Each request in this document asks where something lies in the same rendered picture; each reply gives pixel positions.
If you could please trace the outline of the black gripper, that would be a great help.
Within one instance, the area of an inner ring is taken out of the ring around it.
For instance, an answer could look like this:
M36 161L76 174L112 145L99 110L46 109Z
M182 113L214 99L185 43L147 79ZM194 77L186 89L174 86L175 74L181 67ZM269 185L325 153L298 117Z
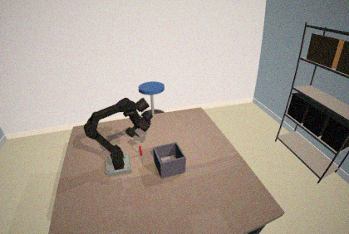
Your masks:
M151 120L152 117L153 117L153 116L152 116L151 113L149 113L148 111L145 111L144 114L143 114L142 119L147 119L147 118L148 118L148 119ZM128 129L125 130L125 132L126 132L130 137L132 137L132 136L134 136L134 135L139 136L139 135L135 132L135 130L137 129L136 123L137 123L137 122L140 122L140 118L141 118L141 116L139 115L139 117L138 117L137 119L131 120L131 122L132 122L132 124L133 124L134 126L133 126L132 128L129 127Z

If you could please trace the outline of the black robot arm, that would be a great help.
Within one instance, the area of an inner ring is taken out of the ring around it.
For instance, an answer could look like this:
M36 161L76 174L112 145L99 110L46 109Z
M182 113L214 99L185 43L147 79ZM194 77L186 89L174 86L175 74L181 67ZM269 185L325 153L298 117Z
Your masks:
M99 132L96 131L98 122L105 117L113 115L118 112L123 112L123 115L127 117L129 115L131 120L137 119L139 117L139 112L143 112L149 107L149 104L146 102L145 98L142 97L137 102L131 101L128 98L119 100L115 105L107 107L98 112L91 114L91 117L88 119L84 125L84 131L87 137L97 140L103 147L111 152L110 156L114 166L114 170L119 170L124 168L123 153L117 144L114 146L108 142ZM136 110L137 109L137 110ZM140 122L136 123L137 129L142 129L146 131L150 127L150 119L140 118Z

